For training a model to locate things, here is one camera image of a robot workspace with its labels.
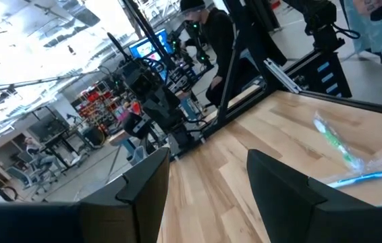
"black beanie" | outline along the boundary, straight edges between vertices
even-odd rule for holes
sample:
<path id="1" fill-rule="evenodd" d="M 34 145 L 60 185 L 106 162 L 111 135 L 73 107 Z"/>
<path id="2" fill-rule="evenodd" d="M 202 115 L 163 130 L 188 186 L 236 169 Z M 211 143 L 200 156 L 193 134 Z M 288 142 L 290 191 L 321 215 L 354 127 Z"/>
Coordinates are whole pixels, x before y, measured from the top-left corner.
<path id="1" fill-rule="evenodd" d="M 184 12 L 196 7 L 204 7 L 203 0 L 181 0 L 180 1 L 180 11 Z"/>

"ceiling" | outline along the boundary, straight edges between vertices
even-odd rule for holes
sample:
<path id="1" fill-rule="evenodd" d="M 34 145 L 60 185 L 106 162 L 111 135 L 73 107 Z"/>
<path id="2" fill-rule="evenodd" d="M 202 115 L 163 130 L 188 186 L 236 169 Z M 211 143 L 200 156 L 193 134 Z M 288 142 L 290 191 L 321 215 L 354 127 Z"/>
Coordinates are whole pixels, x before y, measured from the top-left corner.
<path id="1" fill-rule="evenodd" d="M 56 0 L 0 0 L 0 31 L 30 36 L 55 18 L 72 19 Z"/>

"wooden table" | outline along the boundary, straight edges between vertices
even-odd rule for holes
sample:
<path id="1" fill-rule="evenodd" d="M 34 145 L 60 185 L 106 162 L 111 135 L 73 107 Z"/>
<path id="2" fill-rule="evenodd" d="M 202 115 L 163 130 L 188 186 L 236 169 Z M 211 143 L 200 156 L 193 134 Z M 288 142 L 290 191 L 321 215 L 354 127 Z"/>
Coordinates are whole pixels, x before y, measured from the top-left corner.
<path id="1" fill-rule="evenodd" d="M 316 179 L 347 172 L 315 129 L 316 111 L 355 153 L 382 157 L 382 114 L 276 92 L 171 163 L 158 242 L 269 242 L 248 180 L 247 151 L 258 149 Z M 341 191 L 382 205 L 382 179 Z"/>
<path id="2" fill-rule="evenodd" d="M 230 108 L 232 105 L 236 104 L 238 101 L 242 100 L 243 98 L 245 98 L 246 96 L 248 96 L 250 93 L 252 93 L 253 91 L 257 90 L 258 88 L 260 88 L 259 85 L 256 85 L 256 84 L 253 84 L 251 85 L 249 88 L 247 88 L 246 90 L 244 90 L 244 92 L 240 93 L 238 96 L 232 98 L 230 101 L 229 101 L 229 104 L 227 105 L 227 108 Z M 206 122 L 210 122 L 212 121 L 213 119 L 215 119 L 218 115 L 218 109 L 210 114 L 208 114 L 204 120 Z"/>

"black metal frame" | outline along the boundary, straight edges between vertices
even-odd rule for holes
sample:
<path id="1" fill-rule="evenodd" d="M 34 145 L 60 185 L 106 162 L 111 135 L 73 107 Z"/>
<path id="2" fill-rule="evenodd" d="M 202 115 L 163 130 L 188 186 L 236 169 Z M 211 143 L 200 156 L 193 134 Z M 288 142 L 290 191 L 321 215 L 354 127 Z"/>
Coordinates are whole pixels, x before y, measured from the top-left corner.
<path id="1" fill-rule="evenodd" d="M 174 62 L 170 59 L 169 54 L 164 49 L 163 45 L 155 35 L 155 32 L 153 31 L 151 25 L 148 23 L 146 18 L 144 18 L 143 14 L 138 9 L 137 4 L 133 0 L 124 0 L 124 4 L 125 7 L 132 14 L 132 17 L 136 19 L 137 24 L 141 27 L 148 40 L 152 43 L 153 47 L 155 48 L 155 51 L 160 55 L 161 60 L 163 60 L 163 63 L 167 66 L 168 69 L 174 69 Z"/>
<path id="2" fill-rule="evenodd" d="M 128 7 L 132 7 L 133 0 L 124 0 L 126 2 L 126 5 L 130 5 Z M 250 51 L 251 57 L 255 61 L 255 64 L 257 66 L 257 69 L 263 76 L 263 78 L 267 81 L 267 87 L 265 90 L 263 88 L 258 88 L 248 94 L 246 97 L 244 97 L 242 100 L 238 101 L 236 104 L 232 105 L 231 107 L 228 107 L 228 103 L 230 100 L 231 92 L 234 86 L 234 81 L 231 77 L 234 76 L 234 74 L 237 72 L 237 61 L 239 60 L 239 53 L 236 51 L 236 48 L 234 49 L 233 55 L 231 57 L 230 62 L 230 69 L 227 74 L 227 79 L 223 91 L 223 97 L 221 100 L 221 105 L 218 110 L 218 116 L 215 118 L 213 122 L 210 124 L 205 125 L 202 128 L 202 136 L 204 138 L 208 138 L 212 134 L 214 134 L 216 131 L 220 130 L 223 126 L 227 125 L 229 122 L 233 121 L 235 118 L 239 117 L 241 114 L 255 106 L 257 103 L 261 102 L 263 99 L 274 93 L 275 91 L 282 89 L 282 83 L 268 70 L 268 67 L 264 64 L 264 60 L 268 58 L 268 55 L 266 51 L 264 50 L 261 43 L 259 43 L 259 40 L 255 38 L 253 33 L 255 33 L 257 30 L 254 29 L 254 26 L 251 24 L 251 19 L 248 17 L 248 14 L 245 12 L 245 9 L 243 8 L 242 4 L 238 0 L 224 0 L 225 6 L 228 8 L 230 16 L 232 20 L 234 21 L 236 25 L 236 29 L 238 31 L 238 36 L 236 39 L 236 42 L 234 45 L 237 44 L 238 41 L 244 41 L 246 47 Z M 155 36 L 152 28 L 147 24 L 147 21 L 144 19 L 142 14 L 138 11 L 137 8 L 133 9 L 132 12 L 134 13 L 135 18 L 138 20 L 138 23 L 140 26 L 145 26 L 147 30 L 145 31 L 146 35 L 149 38 L 150 42 L 153 43 L 154 46 L 161 45 L 159 43 L 159 40 L 157 38 L 153 38 Z M 318 51 L 313 51 L 309 53 L 307 56 L 303 57 L 301 60 L 293 64 L 287 69 L 287 73 L 291 74 L 294 73 L 298 68 L 302 67 L 306 63 L 309 63 L 309 61 L 312 61 L 317 56 L 320 56 L 321 53 Z M 315 99 L 321 99 L 324 101 L 339 103 L 341 105 L 347 105 L 351 107 L 356 107 L 359 109 L 366 109 L 369 111 L 374 111 L 377 113 L 382 113 L 382 105 L 373 104 L 373 103 L 367 103 L 362 101 L 355 101 L 351 99 L 341 98 L 341 97 L 334 97 L 328 94 L 321 94 L 316 92 L 310 92 L 310 91 L 301 91 L 299 92 L 299 95 L 304 95 L 306 97 L 312 97 Z M 191 151 L 196 146 L 200 145 L 200 141 L 195 141 L 192 143 L 187 149 L 184 149 L 180 151 L 180 153 L 176 154 L 175 156 L 182 156 L 186 154 L 188 151 Z"/>

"office chair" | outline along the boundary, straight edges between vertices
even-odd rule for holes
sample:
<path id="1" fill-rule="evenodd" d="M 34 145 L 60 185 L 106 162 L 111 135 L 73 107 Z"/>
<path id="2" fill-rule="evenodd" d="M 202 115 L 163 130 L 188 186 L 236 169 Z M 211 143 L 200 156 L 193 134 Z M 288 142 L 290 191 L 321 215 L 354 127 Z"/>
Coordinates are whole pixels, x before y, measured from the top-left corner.
<path id="1" fill-rule="evenodd" d="M 23 183 L 23 190 L 36 186 L 34 193 L 35 195 L 39 195 L 38 191 L 41 188 L 44 190 L 44 192 L 47 192 L 45 185 L 57 182 L 56 175 L 52 171 L 50 171 L 49 168 L 35 169 L 32 170 L 32 173 L 27 174 L 21 171 L 20 169 L 10 167 L 7 169 L 7 173 L 15 179 L 19 180 L 21 183 Z"/>

